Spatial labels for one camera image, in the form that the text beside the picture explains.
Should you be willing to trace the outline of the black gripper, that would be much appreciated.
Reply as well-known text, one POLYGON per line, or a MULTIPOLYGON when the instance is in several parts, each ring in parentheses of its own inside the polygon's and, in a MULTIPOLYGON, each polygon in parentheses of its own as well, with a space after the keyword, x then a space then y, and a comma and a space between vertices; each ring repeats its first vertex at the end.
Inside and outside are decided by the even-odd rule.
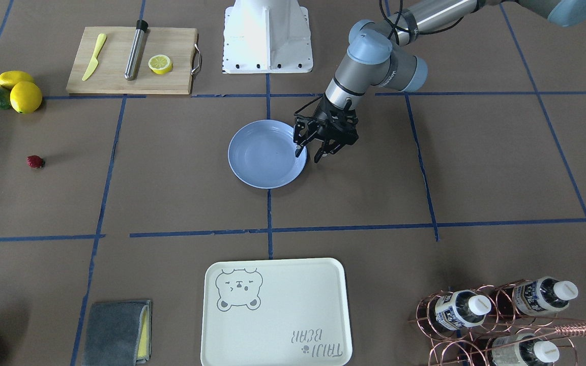
POLYGON ((356 129, 359 120, 356 110, 351 108, 352 102, 348 97, 343 107, 337 107, 325 95, 319 95, 295 111, 296 158, 312 140, 323 142, 314 155, 315 164, 324 156, 354 144, 359 138, 356 129))

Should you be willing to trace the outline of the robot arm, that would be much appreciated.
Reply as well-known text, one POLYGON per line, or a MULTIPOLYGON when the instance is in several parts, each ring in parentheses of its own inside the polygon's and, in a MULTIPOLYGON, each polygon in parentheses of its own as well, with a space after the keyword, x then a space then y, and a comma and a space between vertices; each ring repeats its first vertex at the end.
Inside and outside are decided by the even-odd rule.
POLYGON ((314 102, 311 116, 295 112, 293 142, 299 157, 307 144, 320 141, 319 162, 358 140, 356 107, 372 86, 416 92, 428 76, 426 61, 404 51, 421 37, 454 28, 465 16, 498 1, 420 1, 384 16, 362 19, 349 30, 348 47, 325 92, 314 102))

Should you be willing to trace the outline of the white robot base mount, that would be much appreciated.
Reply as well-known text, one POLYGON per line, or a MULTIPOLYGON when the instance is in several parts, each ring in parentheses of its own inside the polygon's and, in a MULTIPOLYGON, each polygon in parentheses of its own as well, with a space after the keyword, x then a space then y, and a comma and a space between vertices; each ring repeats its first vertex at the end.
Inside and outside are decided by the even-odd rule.
POLYGON ((309 12, 298 1, 235 1, 224 20, 224 74, 313 70, 309 12))

